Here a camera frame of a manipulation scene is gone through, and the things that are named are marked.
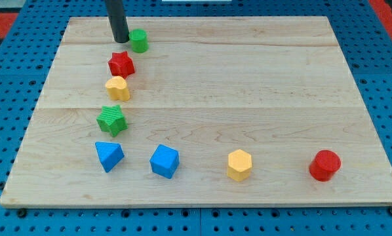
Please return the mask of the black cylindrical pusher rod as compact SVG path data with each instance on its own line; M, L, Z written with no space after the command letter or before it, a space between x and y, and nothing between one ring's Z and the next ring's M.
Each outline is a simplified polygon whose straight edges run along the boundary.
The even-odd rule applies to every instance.
M116 43L129 41L129 30L122 0L104 0L113 38Z

